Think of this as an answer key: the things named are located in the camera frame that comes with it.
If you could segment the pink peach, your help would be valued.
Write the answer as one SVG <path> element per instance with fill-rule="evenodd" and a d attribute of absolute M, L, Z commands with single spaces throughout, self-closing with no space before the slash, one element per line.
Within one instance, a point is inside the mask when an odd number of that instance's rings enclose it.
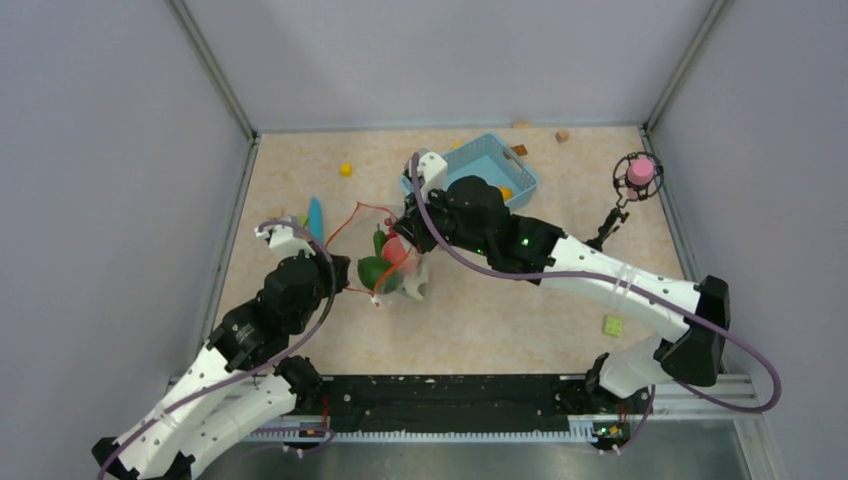
<path fill-rule="evenodd" d="M 411 271 L 416 266 L 414 249 L 400 236 L 388 238 L 381 256 L 401 272 Z"/>

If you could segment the clear zip top bag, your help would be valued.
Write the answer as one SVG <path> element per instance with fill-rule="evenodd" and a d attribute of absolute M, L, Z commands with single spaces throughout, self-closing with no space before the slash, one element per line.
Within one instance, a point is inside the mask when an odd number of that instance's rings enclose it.
<path fill-rule="evenodd" d="M 424 255 L 396 231 L 402 208 L 357 201 L 327 237 L 327 247 L 350 259 L 346 292 L 381 307 L 422 302 L 430 277 Z"/>

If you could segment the green chili pepper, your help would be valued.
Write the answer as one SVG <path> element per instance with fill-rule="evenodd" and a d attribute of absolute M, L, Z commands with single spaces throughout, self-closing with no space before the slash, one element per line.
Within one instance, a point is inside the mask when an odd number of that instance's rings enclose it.
<path fill-rule="evenodd" d="M 383 247 L 384 247 L 385 243 L 387 242 L 387 240 L 388 240 L 388 234 L 385 231 L 383 231 L 381 229 L 377 229 L 374 232 L 374 234 L 372 236 L 372 243 L 373 243 L 374 253 L 377 256 L 382 255 L 382 250 L 383 250 Z"/>

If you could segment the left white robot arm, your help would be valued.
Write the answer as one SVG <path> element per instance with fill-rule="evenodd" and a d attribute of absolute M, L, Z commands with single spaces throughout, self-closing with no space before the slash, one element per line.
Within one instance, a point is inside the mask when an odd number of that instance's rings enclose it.
<path fill-rule="evenodd" d="M 279 262 L 230 310 L 193 363 L 137 424 L 92 448 L 98 478 L 197 479 L 271 419 L 319 404 L 322 378 L 297 351 L 348 286 L 351 260 L 292 220 L 256 230 Z"/>

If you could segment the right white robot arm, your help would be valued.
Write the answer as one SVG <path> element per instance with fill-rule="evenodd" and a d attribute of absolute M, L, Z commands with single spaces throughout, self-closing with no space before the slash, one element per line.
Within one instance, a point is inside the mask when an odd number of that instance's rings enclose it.
<path fill-rule="evenodd" d="M 627 397 L 670 381 L 711 387 L 719 375 L 729 322 L 727 284 L 707 276 L 699 283 L 665 278 L 581 242 L 562 228 L 514 214 L 501 192 L 479 176 L 446 181 L 447 163 L 432 151 L 416 152 L 403 175 L 411 185 L 399 236 L 418 252 L 437 246 L 484 257 L 482 273 L 577 293 L 649 328 L 652 337 L 604 353 L 585 376 L 586 397 L 612 412 Z"/>

